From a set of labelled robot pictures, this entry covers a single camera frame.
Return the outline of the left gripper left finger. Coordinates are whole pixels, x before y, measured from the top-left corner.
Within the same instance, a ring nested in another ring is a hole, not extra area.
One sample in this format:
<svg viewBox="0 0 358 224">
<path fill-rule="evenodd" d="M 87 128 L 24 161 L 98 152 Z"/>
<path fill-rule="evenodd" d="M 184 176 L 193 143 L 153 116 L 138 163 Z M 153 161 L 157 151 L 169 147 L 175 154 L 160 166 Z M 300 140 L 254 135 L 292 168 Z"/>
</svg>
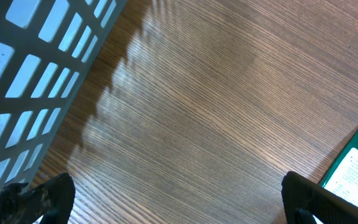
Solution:
<svg viewBox="0 0 358 224">
<path fill-rule="evenodd" d="M 0 192 L 0 223 L 67 223 L 75 200 L 71 176 L 61 173 L 22 192 L 26 183 L 12 183 Z"/>
</svg>

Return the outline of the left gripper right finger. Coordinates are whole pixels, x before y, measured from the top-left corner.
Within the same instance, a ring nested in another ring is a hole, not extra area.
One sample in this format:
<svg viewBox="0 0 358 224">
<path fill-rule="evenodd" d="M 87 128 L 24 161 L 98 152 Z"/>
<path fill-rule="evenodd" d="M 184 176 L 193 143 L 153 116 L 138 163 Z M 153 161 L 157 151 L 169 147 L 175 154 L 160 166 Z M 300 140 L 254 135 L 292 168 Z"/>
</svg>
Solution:
<svg viewBox="0 0 358 224">
<path fill-rule="evenodd" d="M 290 171 L 282 180 L 282 200 L 288 224 L 357 224 L 358 207 Z"/>
</svg>

